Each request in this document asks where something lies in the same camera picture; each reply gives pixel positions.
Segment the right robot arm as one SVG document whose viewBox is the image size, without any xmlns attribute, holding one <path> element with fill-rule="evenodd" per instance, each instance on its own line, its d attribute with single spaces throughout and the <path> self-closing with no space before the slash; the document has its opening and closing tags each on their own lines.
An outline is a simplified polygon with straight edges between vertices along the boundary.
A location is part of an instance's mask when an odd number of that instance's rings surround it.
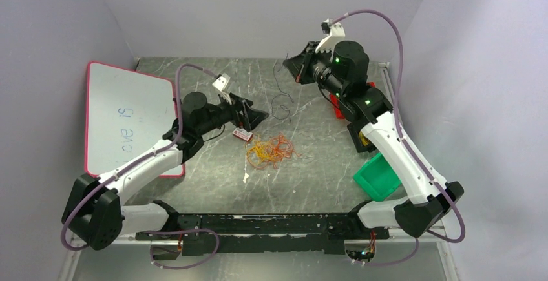
<svg viewBox="0 0 548 281">
<path fill-rule="evenodd" d="M 309 42 L 283 66 L 301 85 L 315 83 L 337 97 L 348 128 L 358 130 L 385 158 L 401 181 L 406 197 L 370 202 L 348 222 L 350 233 L 365 238 L 374 227 L 398 227 L 419 238 L 451 210 L 464 194 L 459 182 L 448 182 L 420 153 L 395 118 L 395 108 L 378 88 L 368 84 L 369 57 L 355 41 L 341 41 L 330 52 Z"/>
</svg>

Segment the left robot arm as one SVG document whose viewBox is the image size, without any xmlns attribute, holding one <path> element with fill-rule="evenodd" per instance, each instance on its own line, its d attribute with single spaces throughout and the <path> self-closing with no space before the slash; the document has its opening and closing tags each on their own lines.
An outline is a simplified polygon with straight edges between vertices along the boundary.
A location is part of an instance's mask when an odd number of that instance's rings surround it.
<svg viewBox="0 0 548 281">
<path fill-rule="evenodd" d="M 253 131 L 269 114 L 253 108 L 253 102 L 235 94 L 214 105 L 201 92 L 176 100 L 177 118 L 150 149 L 128 163 L 94 178 L 83 174 L 72 186 L 61 217 L 61 243 L 69 244 L 71 231 L 84 247 L 102 250 L 125 234 L 151 232 L 168 240 L 179 230 L 178 212 L 162 201 L 126 206 L 127 200 L 165 172 L 183 165 L 203 146 L 204 134 L 227 123 Z"/>
</svg>

